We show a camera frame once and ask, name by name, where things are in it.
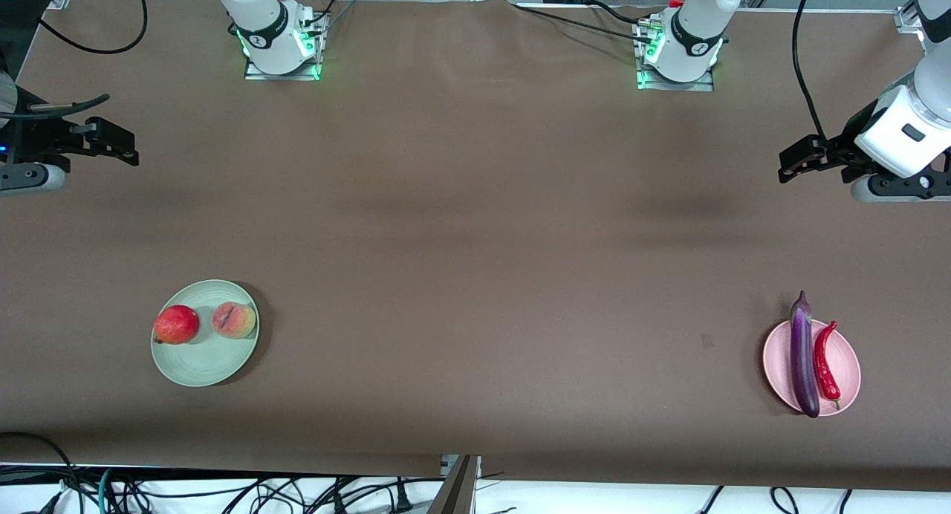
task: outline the black cable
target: black cable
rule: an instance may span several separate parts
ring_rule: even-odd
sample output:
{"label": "black cable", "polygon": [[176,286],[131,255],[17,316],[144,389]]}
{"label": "black cable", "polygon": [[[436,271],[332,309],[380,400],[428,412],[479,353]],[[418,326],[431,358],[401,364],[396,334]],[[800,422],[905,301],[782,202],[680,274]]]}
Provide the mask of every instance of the black cable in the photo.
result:
{"label": "black cable", "polygon": [[266,484],[262,484],[264,489],[270,491],[270,494],[268,495],[268,497],[264,497],[264,499],[262,499],[262,495],[261,495],[262,486],[255,487],[255,490],[258,490],[258,499],[255,501],[259,501],[259,504],[257,508],[253,508],[250,511],[250,514],[259,514],[259,512],[261,512],[262,507],[264,507],[264,504],[267,503],[268,501],[271,501],[272,499],[276,499],[277,501],[283,501],[282,499],[277,498],[276,495],[281,493],[281,490],[291,486],[291,483],[293,483],[293,481],[295,480],[296,479],[289,479],[288,481],[286,481],[286,483],[281,484],[281,486],[277,487],[276,489],[271,489],[270,487],[266,486]]}
{"label": "black cable", "polygon": [[112,55],[113,53],[125,53],[125,51],[129,51],[135,48],[136,44],[139,44],[139,42],[142,41],[142,37],[146,36],[146,29],[149,29],[149,7],[146,6],[146,0],[140,0],[140,2],[142,2],[142,29],[139,30],[139,36],[135,37],[132,40],[132,42],[126,44],[126,46],[123,46],[121,48],[116,48],[115,50],[100,50],[98,48],[90,48],[88,46],[82,46],[82,44],[79,44],[78,42],[72,40],[71,38],[64,36],[64,34],[59,33],[59,31],[54,30],[54,28],[50,24],[45,23],[43,19],[40,19],[39,22],[41,26],[45,27],[47,31],[50,31],[50,33],[54,34],[58,39],[62,40],[62,42],[67,43],[69,44],[69,46],[74,47],[76,49],[79,49],[82,51],[88,51],[88,53],[99,53],[102,55]]}
{"label": "black cable", "polygon": [[799,82],[799,88],[801,88],[802,96],[805,98],[805,104],[809,107],[809,116],[812,117],[812,123],[816,125],[819,141],[825,144],[825,131],[822,130],[822,123],[819,121],[816,105],[812,102],[812,94],[809,94],[808,87],[805,87],[805,80],[802,79],[802,69],[799,67],[799,20],[802,20],[802,12],[805,10],[806,1],[807,0],[799,0],[799,9],[796,10],[796,19],[792,22],[792,70],[796,72],[796,81]]}
{"label": "black cable", "polygon": [[544,16],[546,17],[546,19],[560,20],[564,23],[572,24],[574,26],[587,27],[589,30],[601,31],[601,33],[609,34],[609,36],[619,36],[622,38],[626,38],[628,40],[633,40],[635,42],[642,42],[644,44],[648,44],[651,42],[651,39],[649,39],[648,37],[632,36],[631,34],[621,33],[620,31],[606,30],[604,29],[604,27],[591,26],[591,24],[585,24],[584,22],[578,22],[577,20],[565,19],[565,17],[555,16],[554,14],[550,14],[550,13],[543,13],[541,12],[541,10],[532,9],[532,7],[523,7],[520,5],[513,5],[513,7],[519,10],[523,10],[526,13],[532,13],[532,14],[537,14],[538,16]]}
{"label": "black cable", "polygon": [[240,492],[244,490],[245,488],[247,487],[231,488],[229,490],[217,490],[214,492],[197,492],[197,493],[191,493],[191,494],[153,494],[151,492],[143,491],[142,495],[146,497],[154,497],[158,499],[184,499],[189,497],[208,497],[212,495],[230,494],[234,492]]}
{"label": "black cable", "polygon": [[413,510],[413,504],[406,494],[406,486],[401,477],[397,477],[397,504],[393,507],[392,514],[401,514]]}
{"label": "black cable", "polygon": [[330,501],[334,493],[340,492],[340,490],[354,483],[357,479],[359,479],[359,477],[337,477],[332,486],[327,488],[327,490],[323,490],[323,493],[320,494],[309,507],[305,508],[303,514],[314,514],[318,508],[323,507],[327,501]]}
{"label": "black cable", "polygon": [[845,495],[842,496],[842,501],[839,501],[839,514],[845,514],[845,504],[848,503],[850,497],[852,497],[852,488],[847,489]]}
{"label": "black cable", "polygon": [[[24,438],[27,440],[34,440],[34,442],[47,444],[47,446],[49,446],[52,450],[56,451],[56,455],[60,457],[60,460],[62,460],[62,463],[65,465],[65,468],[69,472],[69,476],[71,476],[72,481],[74,482],[74,484],[76,484],[77,489],[81,488],[79,479],[76,478],[74,467],[72,466],[72,463],[69,462],[69,457],[65,456],[65,453],[62,452],[62,449],[60,449],[60,446],[57,446],[57,444],[54,443],[53,440],[48,439],[45,436],[40,436],[39,434],[34,434],[32,432],[15,432],[15,430],[7,430],[7,432],[0,432],[0,439],[3,439],[3,438]],[[79,514],[85,514],[85,501],[82,500],[82,493],[80,493],[80,497],[79,497]]]}
{"label": "black cable", "polygon": [[[779,504],[779,500],[776,499],[776,490],[782,490],[782,492],[785,493],[785,497],[788,497],[788,498],[789,498],[789,503],[792,504],[792,512],[789,512],[789,511],[786,510],[784,507],[782,507],[781,504]],[[785,487],[771,487],[771,488],[770,488],[770,499],[773,500],[773,504],[776,505],[776,508],[779,508],[779,510],[781,510],[782,512],[784,512],[784,514],[799,514],[799,507],[796,505],[796,500],[793,499],[793,497],[792,497],[792,492],[789,491],[788,488],[785,488]]]}
{"label": "black cable", "polygon": [[350,490],[350,491],[347,492],[346,494],[343,494],[343,496],[342,496],[343,499],[346,499],[347,497],[350,497],[350,496],[352,496],[353,494],[356,494],[357,492],[360,492],[360,491],[369,489],[369,491],[367,491],[367,493],[364,493],[364,494],[361,494],[361,495],[359,495],[359,496],[357,496],[357,497],[354,497],[354,499],[348,501],[348,503],[344,503],[344,504],[343,504],[343,508],[339,508],[338,510],[334,510],[334,514],[343,514],[343,510],[346,510],[346,507],[350,507],[351,504],[357,503],[357,501],[363,499],[364,497],[367,497],[367,496],[369,496],[369,495],[373,495],[373,494],[375,494],[375,493],[377,493],[378,491],[381,491],[381,490],[386,490],[387,492],[390,493],[390,504],[391,504],[391,508],[394,508],[394,509],[395,509],[395,506],[394,506],[394,503],[393,503],[393,492],[390,490],[390,488],[397,486],[397,483],[402,483],[402,484],[413,484],[413,483],[440,483],[441,481],[444,481],[444,479],[427,479],[427,478],[421,478],[421,479],[401,479],[401,480],[399,480],[399,481],[392,481],[390,484],[369,484],[369,486],[360,487],[360,488],[357,488],[357,489],[354,489],[354,490]]}
{"label": "black cable", "polygon": [[717,496],[720,495],[720,492],[723,491],[723,488],[723,486],[716,487],[716,490],[713,490],[713,495],[707,500],[707,506],[697,514],[710,514],[710,508],[713,508],[713,503],[716,501]]}
{"label": "black cable", "polygon": [[303,498],[303,492],[300,491],[300,487],[298,486],[296,482],[293,484],[293,486],[294,486],[294,489],[296,490],[296,493],[298,493],[298,496],[300,497],[300,503],[299,503],[300,506],[306,507],[307,501],[305,500],[305,498]]}
{"label": "black cable", "polygon": [[[139,505],[139,511],[151,512],[152,500],[150,500],[148,496],[142,493],[142,488],[140,488],[139,484],[137,484],[136,481],[129,481],[128,483],[126,483],[126,486],[129,487],[129,490],[132,491],[132,494],[130,495],[132,495],[132,499],[135,500],[135,503]],[[142,499],[139,499],[139,497],[141,497],[143,500],[146,500],[146,503],[143,504]]]}
{"label": "black cable", "polygon": [[78,114],[78,112],[91,110],[91,108],[96,107],[96,105],[102,104],[108,99],[109,99],[108,94],[100,94],[98,97],[95,97],[91,100],[74,103],[73,105],[71,105],[71,107],[62,108],[62,110],[34,112],[33,114],[8,114],[7,112],[0,112],[0,118],[7,118],[10,120],[48,120],[50,118],[61,118],[68,114]]}
{"label": "black cable", "polygon": [[330,3],[327,4],[327,7],[326,7],[326,9],[323,10],[323,13],[318,14],[318,16],[315,16],[315,17],[313,17],[313,18],[310,19],[310,20],[305,20],[305,21],[303,21],[303,24],[304,24],[305,26],[309,26],[309,25],[313,24],[314,22],[317,22],[318,20],[323,19],[323,17],[326,16],[327,13],[330,13],[330,7],[333,7],[333,6],[334,6],[334,2],[335,2],[335,1],[336,1],[336,0],[330,0]]}
{"label": "black cable", "polygon": [[616,12],[612,9],[607,3],[598,0],[590,0],[590,2],[585,3],[585,5],[594,5],[595,7],[601,7],[601,9],[607,10],[608,14],[611,14],[615,19],[618,19],[622,22],[627,22],[628,24],[636,24],[639,19],[628,19],[624,14]]}
{"label": "black cable", "polygon": [[224,510],[221,511],[221,514],[231,514],[231,512],[235,509],[235,507],[238,506],[238,503],[241,503],[241,500],[244,499],[244,497],[247,496],[247,494],[251,493],[251,490],[257,488],[258,484],[261,484],[261,483],[264,483],[264,479],[258,479],[257,481],[254,481],[254,484],[251,484],[251,486],[244,488],[241,491],[241,493],[239,493],[238,495],[236,495],[234,498],[231,499],[231,503],[229,503],[224,508]]}

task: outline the fruit on plate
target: fruit on plate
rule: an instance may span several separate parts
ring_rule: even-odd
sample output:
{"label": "fruit on plate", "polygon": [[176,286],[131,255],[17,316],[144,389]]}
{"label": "fruit on plate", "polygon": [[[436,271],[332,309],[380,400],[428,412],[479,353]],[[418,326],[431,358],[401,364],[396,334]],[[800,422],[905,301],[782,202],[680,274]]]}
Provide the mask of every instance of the fruit on plate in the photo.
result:
{"label": "fruit on plate", "polygon": [[233,302],[220,305],[215,308],[214,314],[211,314],[211,326],[215,331],[234,339],[251,334],[257,320],[254,308]]}
{"label": "fruit on plate", "polygon": [[198,314],[192,308],[170,305],[155,318],[152,329],[155,342],[179,345],[191,341],[198,334],[199,325]]}

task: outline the cable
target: cable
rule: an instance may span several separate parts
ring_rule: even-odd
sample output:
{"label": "cable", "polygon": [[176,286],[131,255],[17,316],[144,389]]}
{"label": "cable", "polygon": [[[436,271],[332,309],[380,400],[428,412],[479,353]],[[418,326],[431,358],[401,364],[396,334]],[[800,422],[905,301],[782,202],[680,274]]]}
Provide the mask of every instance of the cable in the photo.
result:
{"label": "cable", "polygon": [[258,503],[258,506],[257,506],[256,508],[252,508],[252,510],[250,511],[250,514],[259,514],[259,512],[261,512],[262,507],[264,507],[264,504],[267,503],[268,501],[271,501],[272,499],[276,499],[277,501],[284,501],[284,500],[282,500],[282,499],[278,499],[278,498],[276,497],[276,495],[278,495],[279,493],[281,493],[281,490],[285,489],[286,487],[291,486],[291,484],[294,483],[295,480],[296,480],[296,479],[289,479],[288,481],[286,481],[286,483],[281,484],[281,486],[279,486],[279,487],[277,487],[276,489],[273,489],[273,490],[272,490],[271,488],[269,488],[268,486],[264,486],[264,484],[262,484],[262,486],[264,486],[264,489],[270,491],[270,495],[268,495],[268,497],[264,497],[264,499],[262,499],[262,495],[261,495],[261,487],[262,487],[262,486],[257,486],[257,487],[255,487],[255,490],[258,491],[258,499],[255,500],[255,503],[258,503],[258,501],[259,501],[259,503]]}
{"label": "cable", "polygon": [[398,480],[398,481],[393,481],[393,483],[390,483],[390,484],[370,484],[370,486],[367,486],[367,487],[360,487],[360,488],[357,488],[357,489],[354,489],[354,490],[350,490],[350,491],[347,492],[346,494],[342,494],[342,496],[340,496],[340,497],[342,497],[343,499],[346,499],[347,497],[350,497],[350,496],[352,496],[353,494],[356,494],[357,492],[360,492],[360,491],[366,490],[366,489],[368,489],[368,488],[371,488],[367,493],[364,493],[364,494],[361,494],[361,495],[359,495],[359,496],[357,496],[357,497],[354,497],[354,499],[348,501],[348,503],[344,503],[344,504],[343,504],[343,507],[342,507],[342,508],[337,508],[337,510],[334,510],[334,513],[333,513],[333,514],[343,514],[344,510],[346,510],[347,507],[350,507],[351,504],[357,503],[357,501],[363,499],[364,497],[373,495],[373,494],[377,493],[377,492],[380,491],[380,490],[386,490],[387,492],[390,493],[390,504],[391,504],[391,508],[393,508],[393,510],[394,510],[394,509],[395,509],[395,506],[394,506],[394,503],[393,503],[393,492],[390,491],[390,488],[397,486],[397,483],[402,483],[402,484],[413,484],[413,483],[441,483],[442,481],[444,481],[444,479],[427,479],[427,478],[421,478],[421,479],[400,479],[400,480]]}
{"label": "cable", "polygon": [[[792,512],[789,512],[789,511],[786,510],[784,507],[782,507],[781,504],[779,504],[779,500],[776,499],[776,490],[782,490],[782,492],[785,493],[785,497],[788,497],[788,498],[789,498],[789,503],[792,504]],[[773,500],[773,504],[776,505],[776,508],[779,508],[779,510],[781,510],[782,512],[784,512],[784,514],[799,514],[799,507],[796,505],[796,500],[793,499],[793,497],[792,497],[792,492],[789,491],[788,488],[785,488],[785,487],[771,487],[771,488],[770,488],[770,499]]]}
{"label": "cable", "polygon": [[[69,457],[65,456],[65,453],[62,452],[60,446],[57,446],[53,440],[40,436],[39,434],[34,434],[32,432],[14,432],[13,430],[7,430],[7,432],[0,432],[0,439],[2,438],[24,438],[28,440],[34,440],[35,442],[45,443],[52,450],[56,451],[56,455],[60,457],[62,463],[65,465],[65,468],[69,472],[69,477],[71,477],[77,489],[81,489],[81,484],[79,484],[79,479],[76,478],[76,473],[72,463],[69,462]],[[82,499],[82,491],[79,492],[79,514],[85,514],[85,501]]]}
{"label": "cable", "polygon": [[323,490],[323,493],[320,494],[309,507],[305,508],[303,514],[314,514],[318,508],[323,507],[327,501],[330,501],[334,493],[340,492],[340,490],[354,483],[357,479],[359,479],[359,477],[337,477],[332,486],[327,488],[327,490]]}
{"label": "cable", "polygon": [[264,483],[264,479],[258,479],[254,481],[254,484],[251,484],[250,487],[244,488],[240,494],[232,498],[231,503],[229,503],[224,510],[221,511],[221,514],[231,514],[231,512],[238,506],[238,503],[241,503],[241,500],[244,499],[247,494],[251,493],[251,490],[258,487],[258,484]]}
{"label": "cable", "polygon": [[323,17],[326,16],[327,13],[330,13],[330,7],[333,7],[333,6],[334,6],[334,2],[335,2],[335,1],[336,1],[336,0],[330,0],[330,3],[327,4],[327,7],[326,7],[326,9],[323,10],[323,13],[318,14],[318,16],[315,16],[315,17],[313,17],[313,18],[310,19],[310,20],[305,20],[305,21],[303,21],[303,24],[304,24],[305,26],[309,26],[309,25],[313,24],[314,22],[317,22],[318,20],[323,19]]}
{"label": "cable", "polygon": [[106,514],[106,481],[108,481],[109,473],[112,471],[112,468],[106,469],[103,472],[103,476],[99,479],[99,514]]}
{"label": "cable", "polygon": [[397,504],[393,507],[392,514],[408,512],[410,510],[413,510],[413,504],[410,503],[410,498],[406,494],[406,486],[403,484],[402,478],[397,477]]}
{"label": "cable", "polygon": [[848,503],[850,497],[852,497],[852,488],[847,489],[845,495],[842,496],[842,501],[839,502],[839,514],[845,514],[845,504]]}
{"label": "cable", "polygon": [[723,488],[723,486],[716,487],[716,490],[713,490],[713,495],[707,500],[707,506],[697,514],[710,514],[710,508],[713,508],[713,503],[716,501],[717,496],[720,495],[720,492],[723,491]]}
{"label": "cable", "polygon": [[621,33],[620,31],[606,30],[604,29],[604,27],[591,26],[591,24],[585,24],[584,22],[578,22],[577,20],[565,19],[565,17],[555,16],[554,14],[550,14],[550,13],[543,13],[541,12],[541,10],[532,9],[532,7],[523,7],[520,5],[513,5],[513,7],[519,10],[523,10],[526,13],[532,13],[532,14],[537,14],[538,16],[544,16],[546,17],[546,19],[560,20],[564,23],[572,24],[574,26],[587,27],[589,30],[601,31],[601,33],[609,34],[609,36],[619,36],[622,38],[626,38],[628,40],[633,40],[634,42],[642,42],[644,44],[648,44],[651,42],[651,39],[649,39],[648,37],[632,36],[631,34]]}
{"label": "cable", "polygon": [[601,7],[601,9],[607,10],[608,14],[611,14],[611,16],[613,16],[615,19],[618,19],[622,22],[627,22],[628,24],[636,24],[637,21],[639,20],[639,19],[628,19],[627,16],[624,16],[624,14],[616,12],[616,10],[612,9],[611,6],[609,6],[607,3],[604,3],[603,1],[590,0],[590,2],[585,3],[585,5],[594,5],[597,7]]}
{"label": "cable", "polygon": [[247,487],[231,488],[229,490],[218,490],[214,492],[197,492],[197,493],[191,493],[191,494],[153,494],[151,492],[140,491],[140,494],[146,497],[154,497],[157,499],[184,499],[189,497],[208,497],[212,495],[230,494],[234,492],[240,492],[244,490],[245,488]]}
{"label": "cable", "polygon": [[10,120],[48,120],[50,118],[62,118],[65,115],[78,114],[78,112],[91,110],[91,108],[102,104],[108,99],[108,94],[100,94],[98,97],[95,97],[91,100],[86,100],[85,102],[79,102],[78,104],[74,102],[71,107],[62,108],[62,110],[35,112],[35,114],[7,114],[7,112],[0,112],[0,118],[7,118]]}
{"label": "cable", "polygon": [[62,42],[67,43],[69,44],[69,46],[74,47],[76,49],[79,49],[82,51],[88,51],[88,53],[99,53],[102,55],[112,55],[113,53],[125,53],[125,51],[129,51],[135,48],[136,44],[139,44],[139,42],[142,41],[142,37],[146,36],[146,29],[149,27],[149,7],[146,6],[146,0],[140,0],[140,2],[142,2],[142,29],[139,30],[139,36],[135,37],[132,40],[132,42],[126,44],[126,46],[123,46],[121,48],[116,48],[115,50],[100,50],[98,48],[90,48],[88,46],[82,46],[82,44],[79,44],[78,42],[72,40],[71,38],[64,36],[64,34],[59,33],[59,31],[54,30],[54,28],[50,24],[45,23],[43,19],[39,19],[39,22],[41,26],[45,27],[47,31],[50,31],[50,33],[54,34],[58,39],[62,40]]}
{"label": "cable", "polygon": [[805,80],[802,79],[802,69],[799,67],[799,20],[802,20],[802,12],[805,10],[806,1],[807,0],[799,0],[799,9],[796,10],[796,19],[792,22],[792,70],[796,72],[796,81],[799,82],[799,88],[801,88],[802,96],[805,98],[805,104],[809,107],[809,116],[812,117],[812,123],[816,125],[819,141],[825,144],[825,131],[822,130],[822,123],[819,122],[816,105],[812,102],[812,94],[809,94],[809,88],[805,87]]}

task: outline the metal frame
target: metal frame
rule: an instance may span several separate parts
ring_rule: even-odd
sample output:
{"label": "metal frame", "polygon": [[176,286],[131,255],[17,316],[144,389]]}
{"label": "metal frame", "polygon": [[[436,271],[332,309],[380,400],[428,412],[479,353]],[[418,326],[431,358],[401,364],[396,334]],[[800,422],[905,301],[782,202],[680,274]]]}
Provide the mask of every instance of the metal frame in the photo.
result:
{"label": "metal frame", "polygon": [[426,514],[471,514],[480,466],[478,455],[459,455]]}

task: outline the eggplant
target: eggplant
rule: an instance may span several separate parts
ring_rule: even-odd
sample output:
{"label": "eggplant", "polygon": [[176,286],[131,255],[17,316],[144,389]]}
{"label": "eggplant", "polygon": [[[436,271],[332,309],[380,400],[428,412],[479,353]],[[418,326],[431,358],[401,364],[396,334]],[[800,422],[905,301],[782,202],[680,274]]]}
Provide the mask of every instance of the eggplant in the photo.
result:
{"label": "eggplant", "polygon": [[802,413],[819,417],[819,389],[816,388],[815,364],[812,361],[812,308],[799,291],[799,300],[789,312],[789,366],[792,369],[792,390]]}

